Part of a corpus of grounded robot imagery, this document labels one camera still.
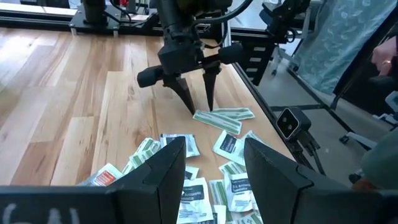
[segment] blue fabric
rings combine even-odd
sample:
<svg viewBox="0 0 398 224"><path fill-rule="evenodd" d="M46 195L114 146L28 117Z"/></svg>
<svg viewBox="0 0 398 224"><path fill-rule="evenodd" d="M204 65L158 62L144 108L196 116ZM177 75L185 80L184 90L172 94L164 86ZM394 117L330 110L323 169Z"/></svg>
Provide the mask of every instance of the blue fabric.
<svg viewBox="0 0 398 224"><path fill-rule="evenodd" d="M308 36L295 54L298 75L332 94L364 43L397 4L396 0L327 0L317 34Z"/></svg>

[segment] wooden table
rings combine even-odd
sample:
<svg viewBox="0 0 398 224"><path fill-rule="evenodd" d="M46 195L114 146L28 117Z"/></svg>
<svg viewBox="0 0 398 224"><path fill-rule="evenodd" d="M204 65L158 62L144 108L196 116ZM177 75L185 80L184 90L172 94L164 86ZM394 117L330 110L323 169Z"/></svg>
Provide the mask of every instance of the wooden table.
<svg viewBox="0 0 398 224"><path fill-rule="evenodd" d="M138 87L137 73L159 64L161 46L160 37L0 29L0 185L76 185L108 162L123 169L160 133L194 134L201 156L187 164L222 178L227 160L212 151L221 130L193 120L162 82ZM243 121L242 135L253 130L293 159L234 68L222 69L215 108L249 107L256 118ZM185 77L196 109L208 110L201 73Z"/></svg>

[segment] hand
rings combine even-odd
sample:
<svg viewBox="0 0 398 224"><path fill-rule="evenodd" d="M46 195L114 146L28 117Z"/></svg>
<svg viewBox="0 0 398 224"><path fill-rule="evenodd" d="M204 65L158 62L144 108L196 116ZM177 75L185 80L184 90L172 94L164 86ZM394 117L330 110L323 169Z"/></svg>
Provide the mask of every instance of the hand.
<svg viewBox="0 0 398 224"><path fill-rule="evenodd" d="M391 60L397 55L397 41L393 37L373 50L372 63L376 65L379 75L388 75L391 70Z"/></svg>

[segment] black camera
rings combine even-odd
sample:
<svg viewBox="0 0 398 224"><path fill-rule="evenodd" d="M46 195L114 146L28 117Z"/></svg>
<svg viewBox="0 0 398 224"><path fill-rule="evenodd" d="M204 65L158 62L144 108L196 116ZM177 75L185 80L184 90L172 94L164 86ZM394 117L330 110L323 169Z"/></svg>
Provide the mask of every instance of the black camera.
<svg viewBox="0 0 398 224"><path fill-rule="evenodd" d="M286 140L294 141L297 139L298 133L310 129L311 121L299 108L292 107L283 110L276 125Z"/></svg>

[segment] pile of packets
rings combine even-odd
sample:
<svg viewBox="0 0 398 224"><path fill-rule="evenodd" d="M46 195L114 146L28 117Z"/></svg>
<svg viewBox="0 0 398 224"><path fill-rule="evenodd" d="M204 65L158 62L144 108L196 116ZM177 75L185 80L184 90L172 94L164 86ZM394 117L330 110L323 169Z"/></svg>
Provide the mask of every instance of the pile of packets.
<svg viewBox="0 0 398 224"><path fill-rule="evenodd" d="M254 115L248 108L217 109L212 112L197 111L195 113L193 119L223 129L213 146L213 152L229 159L230 162L219 167L224 179L210 180L210 188L204 177L197 178L199 168L186 165L177 224L262 223L246 173L243 149L246 138L264 142L252 131L246 133L241 139L232 135L238 135L241 132L242 123L239 120L251 118L254 118ZM112 164L106 164L79 185L107 186L139 167L178 136L185 137L187 158L200 155L194 135L161 134L159 141L145 138L137 151L129 157L122 172ZM210 203L209 190L213 197L213 205Z"/></svg>

